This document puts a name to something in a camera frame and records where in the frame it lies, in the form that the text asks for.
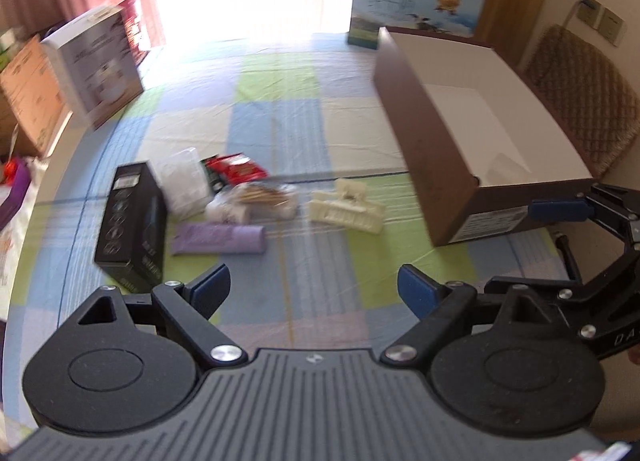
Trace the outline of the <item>purple cosmetic tube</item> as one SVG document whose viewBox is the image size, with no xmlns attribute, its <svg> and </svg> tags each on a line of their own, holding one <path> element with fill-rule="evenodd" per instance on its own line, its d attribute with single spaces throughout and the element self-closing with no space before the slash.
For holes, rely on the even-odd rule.
<svg viewBox="0 0 640 461">
<path fill-rule="evenodd" d="M 212 222 L 178 225 L 171 244 L 174 255 L 262 254 L 266 248 L 266 230 L 262 226 Z"/>
</svg>

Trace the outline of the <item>tall black product box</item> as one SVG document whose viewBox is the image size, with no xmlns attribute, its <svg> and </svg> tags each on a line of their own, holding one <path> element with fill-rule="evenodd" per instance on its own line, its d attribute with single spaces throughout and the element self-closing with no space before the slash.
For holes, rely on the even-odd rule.
<svg viewBox="0 0 640 461">
<path fill-rule="evenodd" d="M 163 281 L 167 207 L 148 163 L 119 166 L 107 195 L 94 263 L 130 292 Z"/>
</svg>

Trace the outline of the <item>small white pill bottle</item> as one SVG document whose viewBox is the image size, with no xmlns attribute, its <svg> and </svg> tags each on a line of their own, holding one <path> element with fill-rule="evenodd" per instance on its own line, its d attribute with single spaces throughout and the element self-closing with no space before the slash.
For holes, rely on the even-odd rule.
<svg viewBox="0 0 640 461">
<path fill-rule="evenodd" d="M 245 226 L 250 223 L 250 209 L 242 204 L 213 200 L 205 207 L 205 218 L 215 224 Z"/>
</svg>

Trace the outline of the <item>bag of cotton swabs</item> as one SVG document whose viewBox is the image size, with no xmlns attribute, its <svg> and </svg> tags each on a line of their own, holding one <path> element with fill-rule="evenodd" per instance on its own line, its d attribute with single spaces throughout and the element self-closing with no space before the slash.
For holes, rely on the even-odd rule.
<svg viewBox="0 0 640 461">
<path fill-rule="evenodd" d="M 298 212 L 298 189 L 294 184 L 270 184 L 251 181 L 225 187 L 216 195 L 216 201 L 247 208 L 252 217 L 293 219 Z"/>
</svg>

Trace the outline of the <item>cream hair claw clip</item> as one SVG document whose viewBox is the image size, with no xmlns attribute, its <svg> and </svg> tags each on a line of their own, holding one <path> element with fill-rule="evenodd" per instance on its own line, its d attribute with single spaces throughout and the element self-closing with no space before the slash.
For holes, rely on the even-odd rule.
<svg viewBox="0 0 640 461">
<path fill-rule="evenodd" d="M 337 178 L 333 191 L 314 191 L 307 203 L 309 219 L 332 226 L 378 235 L 386 207 L 368 199 L 368 186 L 360 180 Z"/>
</svg>

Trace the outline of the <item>red snack packet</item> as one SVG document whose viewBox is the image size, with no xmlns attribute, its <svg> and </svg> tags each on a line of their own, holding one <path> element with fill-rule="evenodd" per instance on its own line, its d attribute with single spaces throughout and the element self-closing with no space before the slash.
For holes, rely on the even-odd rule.
<svg viewBox="0 0 640 461">
<path fill-rule="evenodd" d="M 244 153 L 214 155 L 203 161 L 205 168 L 216 173 L 227 184 L 243 184 L 263 180 L 269 173 Z"/>
</svg>

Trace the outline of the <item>dark green sachet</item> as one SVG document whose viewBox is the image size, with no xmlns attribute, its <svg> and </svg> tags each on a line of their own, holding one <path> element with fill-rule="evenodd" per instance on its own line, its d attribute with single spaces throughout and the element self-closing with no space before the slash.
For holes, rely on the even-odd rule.
<svg viewBox="0 0 640 461">
<path fill-rule="evenodd" d="M 224 189 L 224 187 L 227 186 L 227 181 L 224 179 L 224 176 L 222 176 L 221 173 L 219 173 L 213 166 L 215 158 L 216 155 L 211 156 L 210 158 L 203 158 L 201 161 L 201 166 L 204 169 L 209 189 L 213 196 L 216 196 L 222 189 Z"/>
</svg>

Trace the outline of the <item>clear plastic floss pick box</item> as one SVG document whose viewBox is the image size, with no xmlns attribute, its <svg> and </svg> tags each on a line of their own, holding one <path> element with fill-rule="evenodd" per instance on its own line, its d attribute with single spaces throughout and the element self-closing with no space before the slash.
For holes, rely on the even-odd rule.
<svg viewBox="0 0 640 461">
<path fill-rule="evenodd" d="M 151 167 L 173 218 L 186 219 L 202 213 L 212 201 L 212 190 L 195 148 L 156 158 Z"/>
</svg>

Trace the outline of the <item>plaid checked tablecloth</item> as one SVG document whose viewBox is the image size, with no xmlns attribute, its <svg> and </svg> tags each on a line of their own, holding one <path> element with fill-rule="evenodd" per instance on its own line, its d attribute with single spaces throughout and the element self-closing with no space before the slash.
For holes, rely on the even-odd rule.
<svg viewBox="0 0 640 461">
<path fill-rule="evenodd" d="M 300 199 L 358 177 L 386 207 L 381 233 L 311 222 L 266 224 L 267 248 L 229 255 L 227 302 L 213 322 L 245 348 L 381 349 L 413 324 L 396 275 L 405 263 L 440 280 L 561 279 L 544 230 L 434 247 L 372 86 L 373 51 L 327 35 L 280 47 L 224 40 L 193 54 L 164 46 L 141 65 L 143 94 L 99 129 L 68 125 L 28 203 L 4 340 L 4 436 L 34 427 L 21 391 L 34 352 L 99 285 L 93 262 L 116 169 L 194 149 L 241 152 Z"/>
</svg>

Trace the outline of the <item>purple tray box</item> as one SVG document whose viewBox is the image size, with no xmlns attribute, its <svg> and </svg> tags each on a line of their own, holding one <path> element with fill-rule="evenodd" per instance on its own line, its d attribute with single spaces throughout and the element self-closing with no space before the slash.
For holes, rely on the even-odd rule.
<svg viewBox="0 0 640 461">
<path fill-rule="evenodd" d="M 24 158 L 16 159 L 16 174 L 9 193 L 1 197 L 0 229 L 3 230 L 23 205 L 26 193 L 32 182 L 29 167 Z"/>
</svg>

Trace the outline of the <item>red small toy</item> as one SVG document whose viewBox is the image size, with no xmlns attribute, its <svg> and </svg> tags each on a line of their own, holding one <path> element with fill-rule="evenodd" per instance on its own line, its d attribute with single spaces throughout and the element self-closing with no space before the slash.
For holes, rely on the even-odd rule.
<svg viewBox="0 0 640 461">
<path fill-rule="evenodd" d="M 11 184 L 14 183 L 15 176 L 17 174 L 18 169 L 18 160 L 17 158 L 10 158 L 6 163 L 2 166 L 2 184 Z"/>
</svg>

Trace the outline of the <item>brown kraft cardboard box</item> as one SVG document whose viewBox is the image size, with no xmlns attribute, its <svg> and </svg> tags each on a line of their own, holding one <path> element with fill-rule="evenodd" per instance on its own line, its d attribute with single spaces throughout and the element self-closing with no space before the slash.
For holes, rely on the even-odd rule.
<svg viewBox="0 0 640 461">
<path fill-rule="evenodd" d="M 68 109 L 38 36 L 1 71 L 1 154 L 47 158 L 70 121 Z"/>
</svg>

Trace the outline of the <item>white humidifier box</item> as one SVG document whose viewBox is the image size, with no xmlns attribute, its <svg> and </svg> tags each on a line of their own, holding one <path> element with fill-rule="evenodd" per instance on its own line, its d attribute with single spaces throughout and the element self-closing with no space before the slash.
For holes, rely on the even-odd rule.
<svg viewBox="0 0 640 461">
<path fill-rule="evenodd" d="M 90 9 L 45 37 L 41 47 L 70 111 L 94 129 L 143 92 L 122 7 Z"/>
</svg>

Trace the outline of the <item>blue milk carton box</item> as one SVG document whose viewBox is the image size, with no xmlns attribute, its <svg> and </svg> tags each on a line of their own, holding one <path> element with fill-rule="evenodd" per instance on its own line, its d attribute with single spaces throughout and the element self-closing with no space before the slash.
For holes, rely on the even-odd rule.
<svg viewBox="0 0 640 461">
<path fill-rule="evenodd" d="M 352 0 L 347 43 L 378 46 L 383 26 L 409 30 L 474 35 L 485 0 Z"/>
</svg>

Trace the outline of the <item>wall power socket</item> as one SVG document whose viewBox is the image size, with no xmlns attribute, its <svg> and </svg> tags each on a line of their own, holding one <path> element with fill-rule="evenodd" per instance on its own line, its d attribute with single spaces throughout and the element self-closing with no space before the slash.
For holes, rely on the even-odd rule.
<svg viewBox="0 0 640 461">
<path fill-rule="evenodd" d="M 611 9 L 603 7 L 597 0 L 580 0 L 576 18 L 614 47 L 620 46 L 626 32 L 626 22 Z"/>
</svg>

